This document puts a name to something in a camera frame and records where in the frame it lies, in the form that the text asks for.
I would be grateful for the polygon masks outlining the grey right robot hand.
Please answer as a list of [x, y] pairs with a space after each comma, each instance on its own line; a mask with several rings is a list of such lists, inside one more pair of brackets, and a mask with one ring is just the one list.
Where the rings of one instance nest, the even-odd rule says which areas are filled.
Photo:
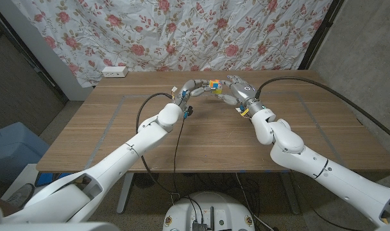
[[239, 76], [229, 75], [228, 80], [222, 80], [222, 84], [231, 90], [232, 96], [239, 104], [242, 116], [252, 118], [258, 111], [265, 109], [262, 102], [255, 96], [257, 90], [246, 80]]

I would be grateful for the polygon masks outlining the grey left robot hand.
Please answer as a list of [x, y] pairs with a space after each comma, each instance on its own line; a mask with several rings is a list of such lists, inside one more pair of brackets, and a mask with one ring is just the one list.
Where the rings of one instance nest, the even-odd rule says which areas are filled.
[[175, 104], [183, 110], [190, 97], [200, 96], [204, 92], [212, 92], [209, 80], [189, 80], [175, 94]]

